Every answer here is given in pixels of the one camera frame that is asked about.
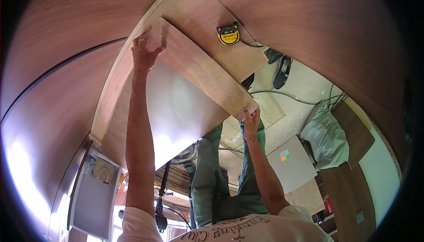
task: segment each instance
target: hand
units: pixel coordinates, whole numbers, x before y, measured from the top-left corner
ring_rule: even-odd
[[[243,108],[244,115],[244,139],[247,143],[257,140],[257,130],[261,121],[261,110],[257,109],[252,114],[249,114],[246,108]]]
[[[134,59],[134,75],[145,75],[150,72],[156,58],[165,51],[165,47],[159,47],[154,51],[149,51],[146,47],[147,36],[150,29],[146,30],[139,37],[134,38],[131,53]]]

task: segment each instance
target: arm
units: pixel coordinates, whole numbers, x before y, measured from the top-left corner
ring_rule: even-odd
[[[252,114],[243,109],[243,114],[245,117],[244,138],[249,147],[259,192],[269,213],[278,215],[281,209],[290,204],[286,201],[283,186],[258,142],[256,133],[260,122],[260,109]]]
[[[158,55],[165,48],[149,52],[146,38],[149,30],[133,40],[134,77],[128,114],[125,159],[131,184],[127,191],[127,207],[139,208],[155,217],[153,184],[155,153],[153,136],[147,114],[146,81]]]

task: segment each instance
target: sticker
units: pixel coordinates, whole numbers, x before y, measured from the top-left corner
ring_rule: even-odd
[[[289,151],[284,150],[280,153],[281,161],[285,161],[290,158]]]

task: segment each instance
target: green pants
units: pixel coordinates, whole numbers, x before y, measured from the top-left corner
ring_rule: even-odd
[[[252,158],[244,139],[244,122],[240,123],[240,131],[243,139],[244,157],[239,189],[234,197],[230,196],[228,185],[220,173],[218,148],[222,133],[222,123],[198,141],[197,167],[191,192],[194,217],[198,228],[212,222],[212,194],[215,188],[215,171],[218,171],[220,177],[217,221],[235,219],[251,213],[269,214],[259,192]],[[262,151],[265,152],[265,128],[262,121],[258,127],[257,138]]]

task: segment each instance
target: wall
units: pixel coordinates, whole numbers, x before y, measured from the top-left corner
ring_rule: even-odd
[[[386,215],[399,189],[395,163],[377,131],[370,130],[375,142],[359,161],[374,203],[377,226]]]

